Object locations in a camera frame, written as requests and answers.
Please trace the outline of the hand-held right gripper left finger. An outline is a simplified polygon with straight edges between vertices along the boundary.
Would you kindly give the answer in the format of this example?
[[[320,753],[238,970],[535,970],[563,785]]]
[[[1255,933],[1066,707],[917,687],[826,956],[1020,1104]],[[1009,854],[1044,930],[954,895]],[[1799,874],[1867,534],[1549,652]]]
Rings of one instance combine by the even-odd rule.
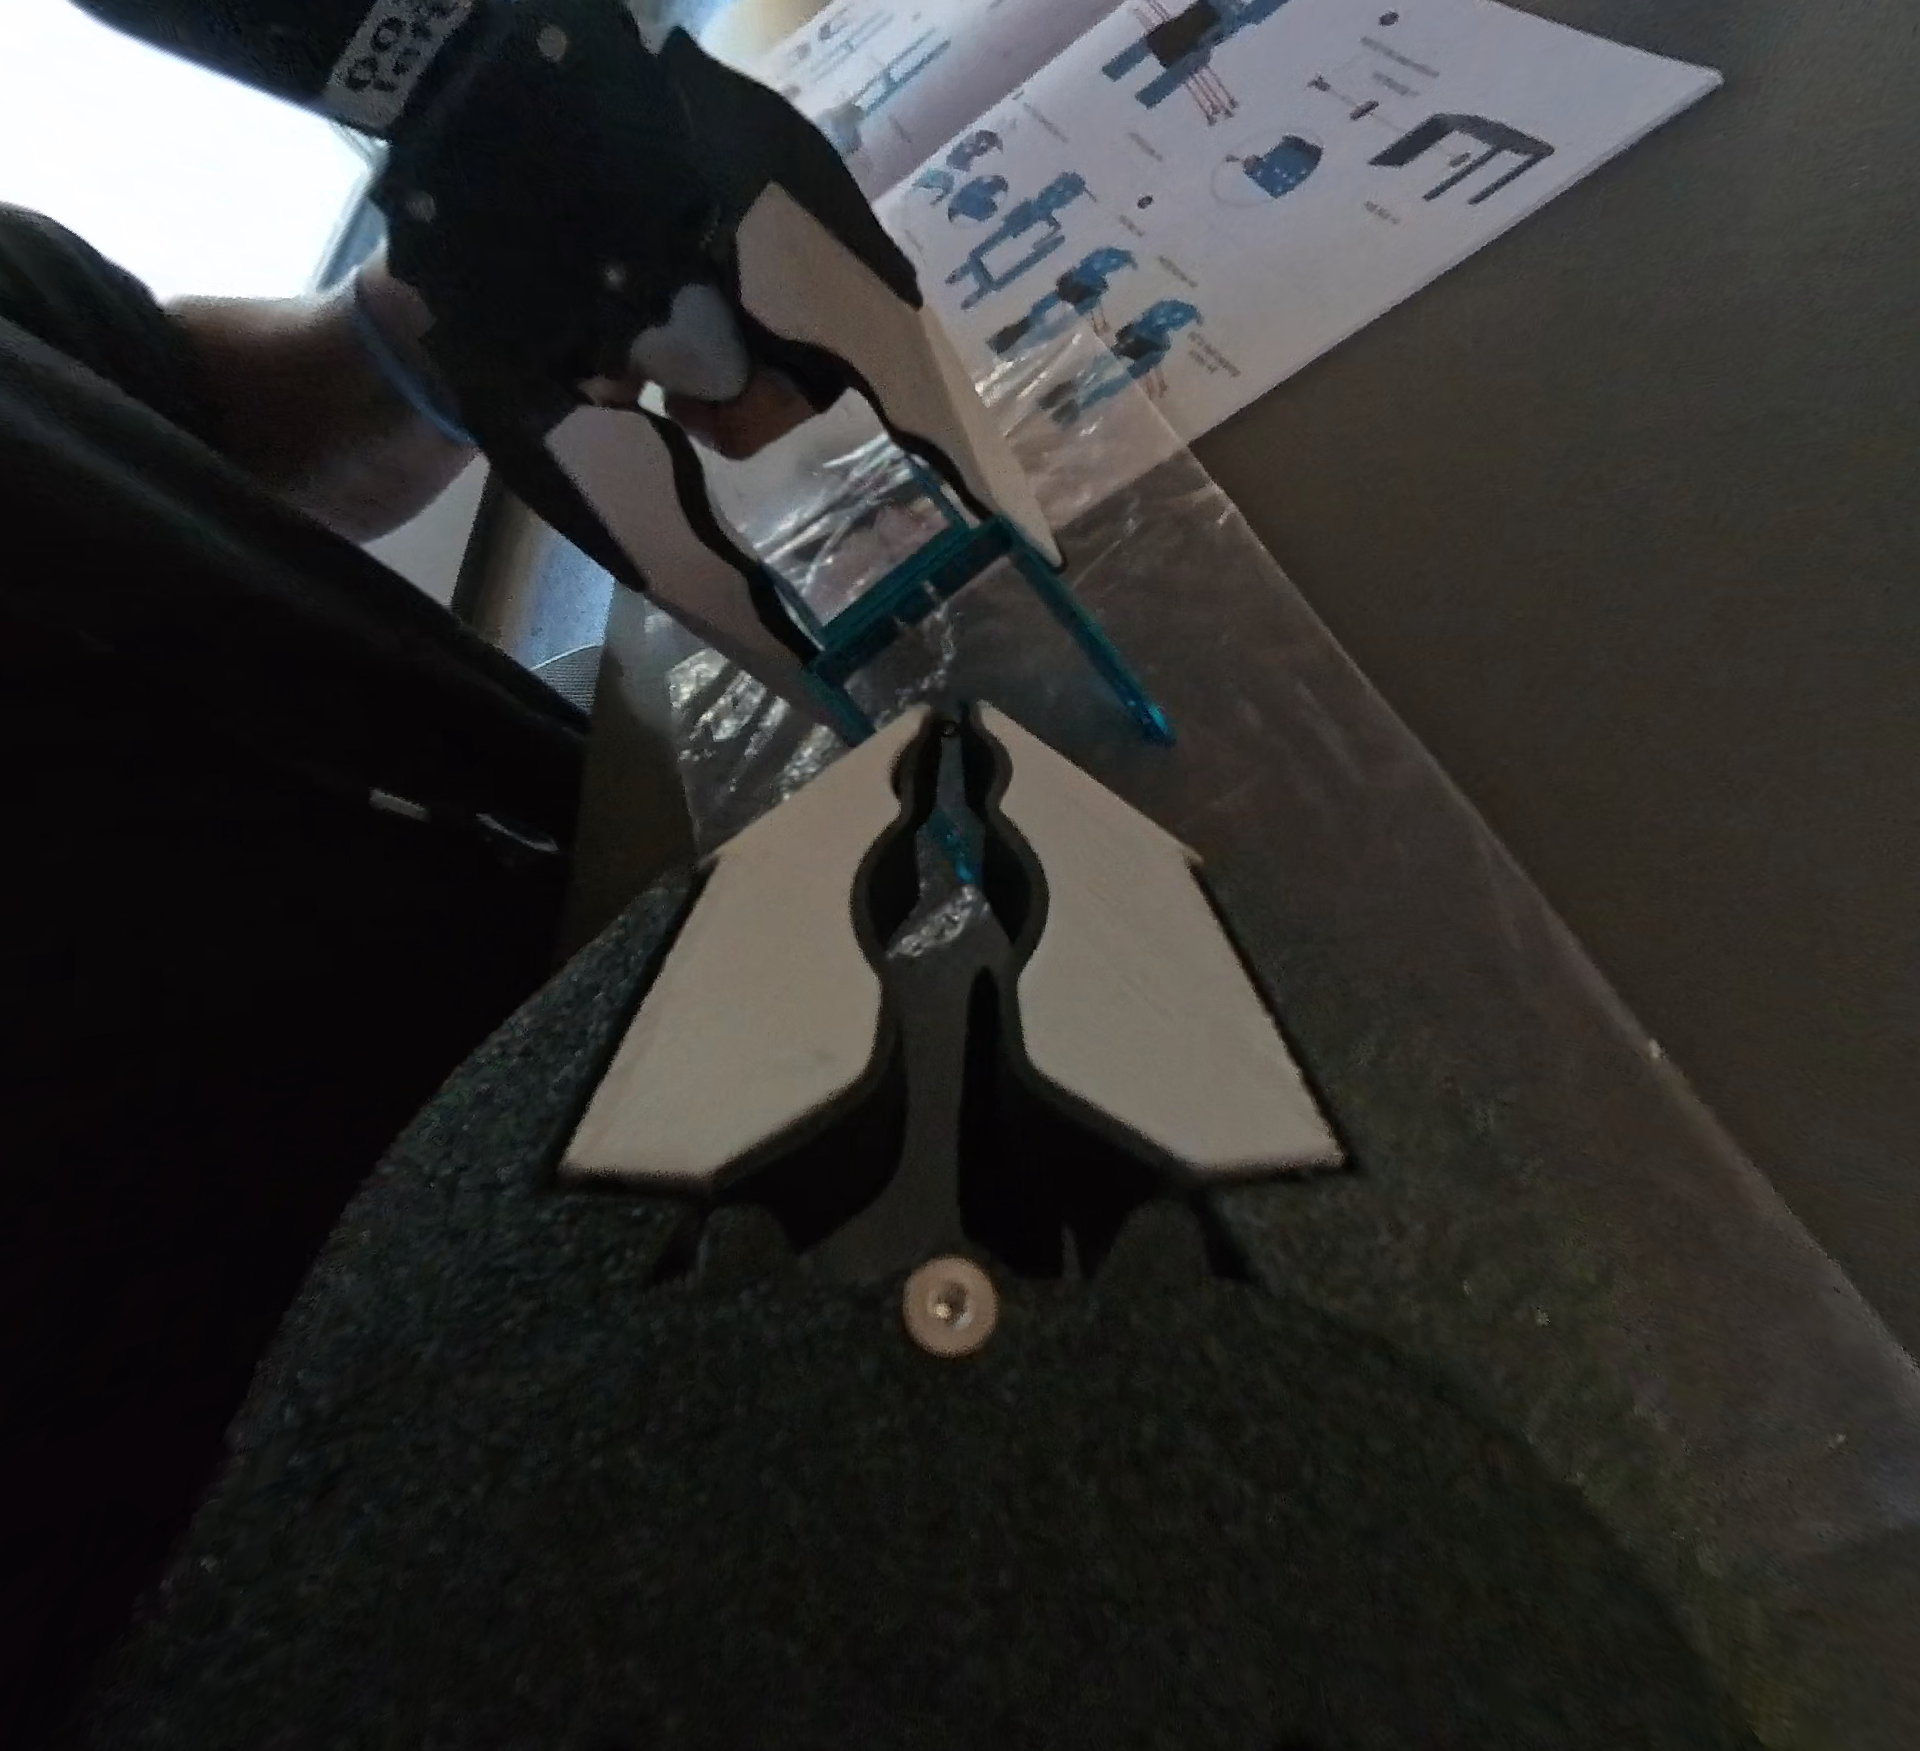
[[[718,1190],[853,1109],[883,1063],[875,881],[905,854],[934,740],[917,704],[706,855],[563,1182]]]

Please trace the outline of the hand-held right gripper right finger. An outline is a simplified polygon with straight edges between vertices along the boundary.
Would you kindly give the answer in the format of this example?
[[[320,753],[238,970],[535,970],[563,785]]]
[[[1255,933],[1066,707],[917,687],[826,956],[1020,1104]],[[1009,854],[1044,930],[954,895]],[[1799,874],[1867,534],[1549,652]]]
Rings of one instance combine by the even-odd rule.
[[[993,704],[988,835],[1029,879],[1016,1045],[1036,1087],[1178,1181],[1346,1154],[1201,881],[1201,859]]]

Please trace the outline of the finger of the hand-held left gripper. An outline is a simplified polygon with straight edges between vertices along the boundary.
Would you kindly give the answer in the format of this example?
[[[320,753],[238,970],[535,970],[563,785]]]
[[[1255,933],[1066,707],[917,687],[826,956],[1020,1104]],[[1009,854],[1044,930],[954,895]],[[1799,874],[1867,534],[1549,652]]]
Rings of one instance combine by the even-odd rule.
[[[1066,555],[938,316],[901,299],[785,187],[738,224],[738,304],[759,335],[846,380],[883,432],[1052,572]]]
[[[790,704],[823,707],[809,672],[819,646],[722,520],[699,451],[670,422],[580,406],[546,449],[631,562],[631,588]]]

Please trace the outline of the blue metal servo bracket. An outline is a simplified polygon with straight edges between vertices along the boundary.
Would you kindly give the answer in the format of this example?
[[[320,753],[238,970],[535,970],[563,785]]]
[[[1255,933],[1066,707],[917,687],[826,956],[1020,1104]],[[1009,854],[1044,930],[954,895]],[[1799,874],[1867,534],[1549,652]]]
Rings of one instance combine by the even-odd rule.
[[[921,457],[910,456],[904,471],[911,490],[931,503],[938,525],[844,609],[819,615],[777,562],[759,561],[785,615],[812,646],[803,659],[803,680],[823,707],[829,731],[853,747],[866,741],[875,734],[875,720],[856,702],[853,677],[883,657],[905,630],[944,612],[978,576],[1005,562],[1083,652],[1144,740],[1174,744],[1175,731],[1168,711],[1144,687],[1115,640],[1074,598],[1066,576],[1043,561],[1040,548],[1009,517],[973,517],[959,510],[958,494]]]

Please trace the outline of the person's left forearm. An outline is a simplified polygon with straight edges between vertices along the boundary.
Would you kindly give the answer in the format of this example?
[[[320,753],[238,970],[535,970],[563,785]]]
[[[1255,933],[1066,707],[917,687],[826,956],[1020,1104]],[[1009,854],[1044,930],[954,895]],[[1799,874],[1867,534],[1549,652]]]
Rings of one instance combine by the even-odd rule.
[[[427,353],[422,296],[374,255],[359,274],[400,355],[448,403]],[[217,449],[349,544],[404,528],[479,457],[439,440],[390,393],[349,323],[349,281],[303,299],[163,304],[204,375]]]

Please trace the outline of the grey desk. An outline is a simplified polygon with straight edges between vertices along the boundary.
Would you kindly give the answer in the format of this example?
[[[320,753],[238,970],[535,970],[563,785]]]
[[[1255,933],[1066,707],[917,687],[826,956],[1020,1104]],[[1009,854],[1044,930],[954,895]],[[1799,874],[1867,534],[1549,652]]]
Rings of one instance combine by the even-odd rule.
[[[954,1365],[580,1318],[658,1438],[476,1745],[1916,1745],[1916,0],[1543,2],[1729,85],[1201,447],[1306,585],[1158,810],[1357,1168]]]

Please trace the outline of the person's left hand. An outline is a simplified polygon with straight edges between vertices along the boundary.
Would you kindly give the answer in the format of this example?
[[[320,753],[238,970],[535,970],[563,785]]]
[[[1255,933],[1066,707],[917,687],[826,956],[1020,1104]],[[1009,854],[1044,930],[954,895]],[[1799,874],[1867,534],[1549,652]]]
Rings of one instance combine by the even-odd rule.
[[[665,393],[665,414],[705,449],[743,463],[786,436],[826,414],[833,400],[819,403],[803,383],[775,368],[755,368],[732,399],[697,399]]]

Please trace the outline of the blue wristband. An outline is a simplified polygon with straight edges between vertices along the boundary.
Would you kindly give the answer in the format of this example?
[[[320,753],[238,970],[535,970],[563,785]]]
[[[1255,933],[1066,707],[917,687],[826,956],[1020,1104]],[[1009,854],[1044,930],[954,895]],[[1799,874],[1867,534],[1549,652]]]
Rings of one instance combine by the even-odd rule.
[[[349,323],[373,360],[373,369],[390,387],[391,395],[439,440],[474,451],[476,444],[461,423],[461,414],[430,387],[430,380],[400,355],[400,350],[383,333],[373,299],[366,296],[366,277],[359,274],[349,281]]]

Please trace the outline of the clear plastic bag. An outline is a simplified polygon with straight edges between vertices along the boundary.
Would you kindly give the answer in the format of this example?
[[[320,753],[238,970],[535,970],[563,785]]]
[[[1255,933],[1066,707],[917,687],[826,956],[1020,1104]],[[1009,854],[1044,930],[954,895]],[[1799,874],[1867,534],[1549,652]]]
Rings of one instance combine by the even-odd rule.
[[[1601,1463],[1916,1523],[1916,1367],[1451,777],[1191,457],[1069,525],[1175,747],[1069,700],[1043,630],[954,657],[1203,854],[1357,1163],[1245,1190],[1260,1270]]]

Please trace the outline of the open instruction manual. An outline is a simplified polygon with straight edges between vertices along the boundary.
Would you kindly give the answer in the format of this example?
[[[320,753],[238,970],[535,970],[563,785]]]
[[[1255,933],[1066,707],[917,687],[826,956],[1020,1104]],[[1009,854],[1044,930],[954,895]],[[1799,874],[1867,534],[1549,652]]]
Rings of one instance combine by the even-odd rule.
[[[829,136],[982,395],[1182,440],[1720,85],[1493,0],[829,0],[706,49]]]

